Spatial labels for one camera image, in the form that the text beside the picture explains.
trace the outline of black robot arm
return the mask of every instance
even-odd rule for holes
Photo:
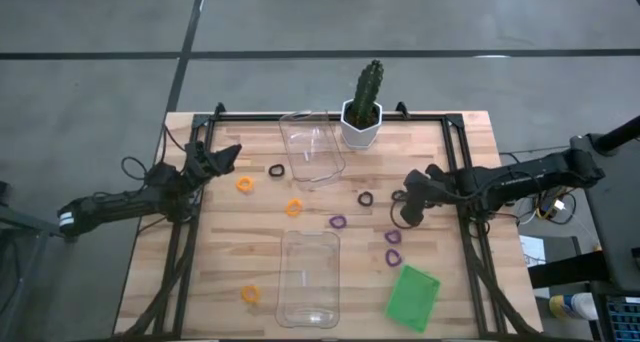
[[[185,145],[182,171],[164,162],[157,163],[137,191],[97,194],[77,198],[58,211],[60,232],[74,237],[99,225],[127,218],[160,213],[169,222],[183,222],[192,215],[190,198],[213,177],[233,172],[233,163],[242,146],[233,145],[208,152],[200,141]]]
[[[588,188],[603,177],[591,154],[577,149],[497,168],[472,167],[445,173],[432,164],[426,174],[413,170],[407,175],[407,201],[400,214],[409,225],[417,226],[426,202],[462,203],[469,216],[488,218],[506,202],[557,186]]]

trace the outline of green plastic tray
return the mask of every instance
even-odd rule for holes
[[[438,298],[440,281],[404,265],[387,304],[387,317],[423,333]]]

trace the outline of concrete floor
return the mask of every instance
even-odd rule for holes
[[[0,52],[179,51],[193,2],[0,0]],[[635,0],[205,0],[193,48],[633,48],[638,16]],[[192,61],[177,109],[335,110],[366,62]],[[13,207],[53,222],[73,198],[135,188],[119,161],[152,160],[176,63],[0,60],[0,179],[14,186]],[[503,151],[567,145],[640,113],[640,57],[383,63],[384,107],[402,100],[413,110],[489,110]],[[578,216],[593,229],[579,200]],[[593,247],[575,223],[525,227]],[[134,230],[114,223],[73,245],[52,241],[21,340],[110,335]]]

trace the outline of green cactus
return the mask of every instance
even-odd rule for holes
[[[378,97],[384,68],[378,60],[373,60],[362,70],[353,102],[349,106],[347,121],[355,128],[363,130],[377,121],[373,103]]]

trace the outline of wooden tabletop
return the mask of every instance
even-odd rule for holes
[[[499,166],[488,113],[460,113],[464,116],[473,164]],[[167,115],[167,126],[180,143],[188,141],[192,116],[193,113]],[[414,168],[423,170],[430,163],[436,163],[447,170],[440,123],[385,122],[372,147],[359,152],[345,146],[339,125],[334,125],[334,131],[346,169],[338,182],[315,191],[303,191],[292,179],[277,122],[216,124],[213,150],[236,143],[241,143],[243,149],[236,161],[235,173],[213,179],[205,189],[184,338],[477,336],[453,206],[425,210],[422,224],[403,231],[402,244],[397,247],[405,263],[441,281],[427,330],[424,334],[416,334],[384,315],[401,269],[390,268],[385,263],[388,244],[383,235],[393,229],[389,219],[390,196],[394,190],[402,188],[406,174]],[[457,136],[454,134],[453,137],[458,165],[461,165]],[[182,151],[168,143],[166,161],[182,166]],[[277,163],[287,168],[286,175],[279,180],[267,174],[269,166]],[[254,179],[251,194],[236,189],[236,181],[241,176]],[[357,196],[363,191],[373,194],[373,206],[363,207],[357,203]],[[284,212],[291,198],[299,198],[304,206],[297,217],[289,217]],[[337,214],[348,219],[347,227],[339,231],[329,225],[329,218]],[[142,226],[157,218],[144,218]],[[281,238],[286,231],[332,231],[339,236],[340,321],[336,327],[284,328],[276,322]],[[160,223],[138,237],[116,332],[131,326],[158,291],[170,234],[171,225]],[[500,287],[527,322],[541,330],[513,218],[492,220],[489,240]],[[261,291],[260,302],[255,306],[241,298],[241,289],[246,285],[255,285]],[[486,290],[483,291],[490,330],[494,330],[490,300]],[[173,321],[174,302],[175,299],[170,303],[167,329]]]

